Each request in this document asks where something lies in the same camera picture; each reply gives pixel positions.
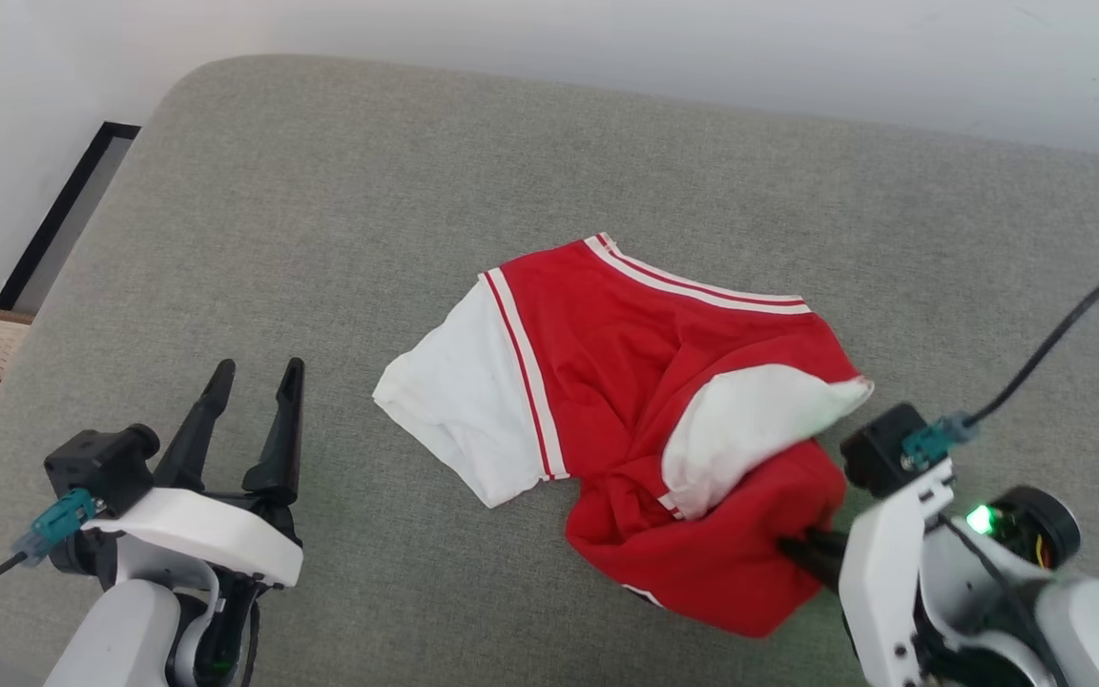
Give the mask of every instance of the gray table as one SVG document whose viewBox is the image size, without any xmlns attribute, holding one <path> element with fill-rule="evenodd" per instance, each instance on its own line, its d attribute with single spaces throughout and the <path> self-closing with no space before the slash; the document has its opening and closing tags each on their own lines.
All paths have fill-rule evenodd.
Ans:
<svg viewBox="0 0 1099 687">
<path fill-rule="evenodd" d="M 227 356 L 206 477 L 234 487 L 298 355 L 307 564 L 263 603 L 256 684 L 859 684 L 832 597 L 764 642 L 671 617 L 567 546 L 574 483 L 488 511 L 371 405 L 477 273 L 598 231 L 676 274 L 802 292 L 878 384 L 833 448 L 902 399 L 980 405 L 1099 279 L 1099 156 L 369 62 L 202 67 L 3 384 L 0 559 L 52 500 L 48 450 L 89 426 L 169 436 Z M 1099 574 L 1099 308 L 958 472 L 963 508 L 1018 481 L 1063 497 Z M 45 673 L 97 594 L 9 574 L 0 654 Z"/>
</svg>

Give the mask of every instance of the red garment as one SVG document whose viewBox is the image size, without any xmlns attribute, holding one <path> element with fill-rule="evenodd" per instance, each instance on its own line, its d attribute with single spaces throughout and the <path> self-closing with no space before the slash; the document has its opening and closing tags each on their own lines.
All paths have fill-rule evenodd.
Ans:
<svg viewBox="0 0 1099 687">
<path fill-rule="evenodd" d="M 842 503 L 810 437 L 870 391 L 798 296 L 702 286 L 595 235 L 482 275 L 376 400 L 487 505 L 579 478 L 577 552 L 655 603 L 763 636 L 819 589 L 777 539 Z"/>
</svg>

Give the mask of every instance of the green led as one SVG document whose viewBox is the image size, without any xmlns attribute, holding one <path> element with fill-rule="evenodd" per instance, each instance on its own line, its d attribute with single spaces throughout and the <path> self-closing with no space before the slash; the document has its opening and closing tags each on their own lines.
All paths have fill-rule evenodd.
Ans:
<svg viewBox="0 0 1099 687">
<path fill-rule="evenodd" d="M 990 506 L 978 506 L 965 517 L 965 522 L 978 534 L 990 534 L 995 531 L 995 512 Z"/>
</svg>

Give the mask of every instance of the red stripe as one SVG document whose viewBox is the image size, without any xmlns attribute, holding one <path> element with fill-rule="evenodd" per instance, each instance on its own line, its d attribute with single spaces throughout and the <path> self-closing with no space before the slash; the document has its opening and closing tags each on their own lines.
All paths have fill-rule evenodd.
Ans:
<svg viewBox="0 0 1099 687">
<path fill-rule="evenodd" d="M 608 241 L 606 241 L 602 235 L 598 235 L 597 239 L 601 240 L 601 246 L 604 246 L 607 248 L 607 251 L 610 252 L 611 256 L 614 256 L 618 261 L 622 261 L 623 265 L 629 266 L 630 269 L 639 270 L 640 273 L 647 275 L 647 277 L 650 277 L 650 278 L 659 279 L 659 281 L 663 281 L 664 284 L 671 284 L 673 286 L 680 286 L 682 288 L 692 288 L 693 291 L 706 292 L 706 295 L 708 295 L 708 296 L 714 296 L 715 299 L 737 300 L 741 303 L 756 303 L 758 306 L 802 306 L 802 304 L 806 304 L 806 303 L 803 303 L 803 300 L 750 299 L 748 297 L 744 297 L 744 296 L 732 296 L 732 295 L 729 295 L 729 292 L 712 291 L 712 290 L 710 290 L 710 288 L 707 288 L 704 286 L 697 286 L 697 284 L 686 284 L 684 281 L 677 281 L 677 279 L 675 279 L 675 278 L 664 277 L 664 275 L 662 275 L 662 274 L 655 274 L 654 272 L 651 272 L 650 269 L 645 268 L 645 266 L 642 266 L 642 265 L 640 265 L 637 263 L 634 263 L 634 262 L 630 262 L 628 259 L 628 257 L 623 256 L 623 254 L 618 253 L 617 250 L 613 246 L 611 246 L 611 244 Z"/>
<path fill-rule="evenodd" d="M 515 350 L 515 361 L 520 364 L 520 377 L 524 378 L 524 394 L 529 396 L 529 409 L 532 410 L 532 426 L 537 431 L 537 444 L 541 444 L 541 466 L 545 468 L 546 477 L 553 479 L 553 474 L 550 473 L 550 455 L 546 453 L 545 436 L 541 435 L 541 418 L 537 417 L 537 405 L 532 401 L 532 384 L 529 383 L 529 373 L 524 369 L 524 356 L 520 353 L 520 344 L 515 341 L 515 331 L 511 329 L 510 319 L 507 319 L 507 308 L 502 307 L 502 299 L 498 296 L 498 287 L 495 286 L 495 280 L 489 277 L 489 273 L 486 273 L 486 284 L 489 285 L 489 291 L 495 295 L 495 304 L 498 306 L 498 314 L 502 315 L 502 324 L 507 326 L 507 335 L 511 339 L 511 348 Z"/>
</svg>

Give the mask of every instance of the black strip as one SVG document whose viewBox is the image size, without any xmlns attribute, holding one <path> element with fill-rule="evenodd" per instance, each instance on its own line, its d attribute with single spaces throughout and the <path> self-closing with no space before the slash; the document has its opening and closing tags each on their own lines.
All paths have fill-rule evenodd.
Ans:
<svg viewBox="0 0 1099 687">
<path fill-rule="evenodd" d="M 23 287 L 27 286 L 27 279 L 32 278 L 32 273 L 36 272 L 40 258 L 48 250 L 48 244 L 54 242 L 54 235 L 57 235 L 57 230 L 62 229 L 62 223 L 66 221 L 66 214 L 69 214 L 79 192 L 84 191 L 91 171 L 100 163 L 100 157 L 104 156 L 112 140 L 133 140 L 135 135 L 138 135 L 140 129 L 140 126 L 125 125 L 125 123 L 104 122 L 103 125 L 100 125 L 100 131 L 91 136 L 91 144 L 88 145 L 87 152 L 84 152 L 78 165 L 75 165 L 75 170 L 70 173 L 66 186 L 57 192 L 57 199 L 48 208 L 48 213 L 40 223 L 40 229 L 36 229 L 36 234 L 27 243 L 23 256 L 19 258 L 16 266 L 11 270 L 11 277 L 8 277 L 8 282 L 4 284 L 3 290 L 0 292 L 0 310 L 14 308 L 14 303 L 23 292 Z"/>
</svg>

